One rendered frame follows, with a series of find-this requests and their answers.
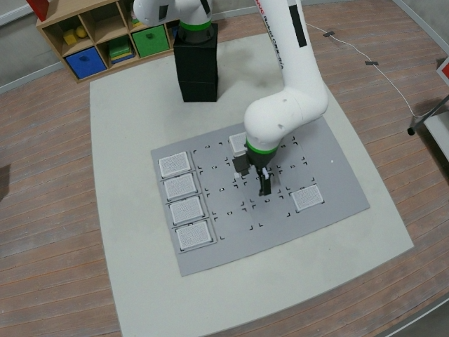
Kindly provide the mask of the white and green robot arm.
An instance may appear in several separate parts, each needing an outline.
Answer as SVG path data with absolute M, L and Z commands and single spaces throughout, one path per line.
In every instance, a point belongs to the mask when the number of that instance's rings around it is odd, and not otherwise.
M 283 137 L 325 114 L 328 94 L 301 1 L 253 1 L 272 41 L 284 85 L 283 91 L 250 104 L 244 115 L 243 150 L 251 159 L 265 162 L 274 158 Z M 186 44 L 205 44 L 214 37 L 213 0 L 134 0 L 133 10 L 142 24 L 151 27 L 179 18 L 178 36 Z

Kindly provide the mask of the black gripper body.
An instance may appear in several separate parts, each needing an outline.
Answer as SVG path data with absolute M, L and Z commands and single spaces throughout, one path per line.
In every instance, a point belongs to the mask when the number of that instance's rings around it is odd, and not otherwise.
M 269 161 L 265 161 L 265 162 L 259 162 L 259 161 L 255 161 L 255 160 L 251 159 L 249 156 L 248 156 L 248 159 L 249 159 L 250 163 L 257 166 L 260 171 L 262 171 L 262 168 L 267 169 L 267 164 L 271 161 L 271 160 L 269 160 Z

